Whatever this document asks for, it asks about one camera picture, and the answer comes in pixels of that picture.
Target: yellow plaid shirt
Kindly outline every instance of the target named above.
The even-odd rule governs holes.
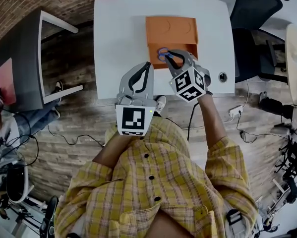
[[[57,207],[56,235],[65,237],[85,214],[82,237],[143,237],[161,209],[196,237],[225,237],[224,200],[254,225],[257,208],[239,146],[221,139],[203,171],[190,160],[182,130],[153,117],[113,170],[94,162],[78,170]]]

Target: blue scissors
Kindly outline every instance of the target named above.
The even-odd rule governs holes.
[[[168,52],[168,48],[160,48],[160,49],[158,49],[158,59],[159,59],[160,61],[166,62],[166,61],[165,61],[165,56],[169,56],[170,58],[174,58],[174,56],[171,55],[171,54]]]

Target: round table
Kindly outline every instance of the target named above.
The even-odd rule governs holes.
[[[288,85],[297,105],[297,26],[294,24],[287,26],[285,45]]]

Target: cardboard box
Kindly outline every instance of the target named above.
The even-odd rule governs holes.
[[[198,58],[198,31],[195,18],[146,17],[146,35],[150,62],[154,69],[167,68],[166,63],[159,60],[160,48],[186,50]],[[182,66],[181,59],[174,58],[174,60]]]

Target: chair seat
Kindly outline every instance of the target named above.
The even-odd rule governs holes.
[[[250,30],[233,29],[236,57],[236,83],[255,77],[260,73],[260,57]]]

